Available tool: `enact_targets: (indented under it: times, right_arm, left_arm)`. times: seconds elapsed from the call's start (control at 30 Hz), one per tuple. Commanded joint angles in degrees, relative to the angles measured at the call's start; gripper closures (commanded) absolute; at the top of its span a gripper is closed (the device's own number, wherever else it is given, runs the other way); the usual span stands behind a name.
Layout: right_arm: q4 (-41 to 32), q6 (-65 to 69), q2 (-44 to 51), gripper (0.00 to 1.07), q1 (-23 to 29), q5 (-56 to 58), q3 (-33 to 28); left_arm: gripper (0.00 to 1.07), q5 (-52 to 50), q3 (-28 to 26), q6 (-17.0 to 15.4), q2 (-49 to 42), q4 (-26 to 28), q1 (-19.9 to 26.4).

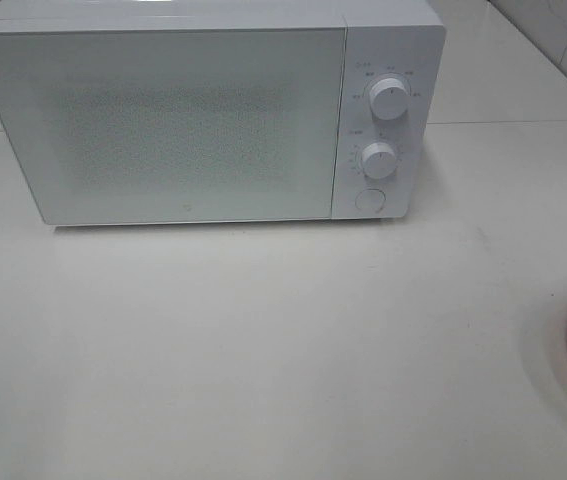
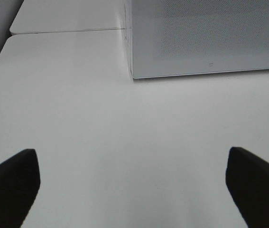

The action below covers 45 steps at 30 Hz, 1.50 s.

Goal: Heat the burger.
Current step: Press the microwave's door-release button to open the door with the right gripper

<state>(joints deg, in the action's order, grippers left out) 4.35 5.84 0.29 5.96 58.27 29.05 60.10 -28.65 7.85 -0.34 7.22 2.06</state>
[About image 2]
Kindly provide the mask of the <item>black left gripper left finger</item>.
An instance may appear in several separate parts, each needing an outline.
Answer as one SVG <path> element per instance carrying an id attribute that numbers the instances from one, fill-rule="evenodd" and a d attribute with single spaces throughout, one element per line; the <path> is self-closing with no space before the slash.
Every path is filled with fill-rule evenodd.
<path id="1" fill-rule="evenodd" d="M 37 153 L 25 149 L 0 164 L 0 228 L 19 228 L 40 188 Z"/>

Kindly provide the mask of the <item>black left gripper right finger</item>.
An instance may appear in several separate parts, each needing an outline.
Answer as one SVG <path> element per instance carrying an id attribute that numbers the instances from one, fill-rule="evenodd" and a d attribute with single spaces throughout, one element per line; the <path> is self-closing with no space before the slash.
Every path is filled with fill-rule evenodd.
<path id="1" fill-rule="evenodd" d="M 242 147 L 232 147 L 225 183 L 247 226 L 269 228 L 269 162 Z"/>

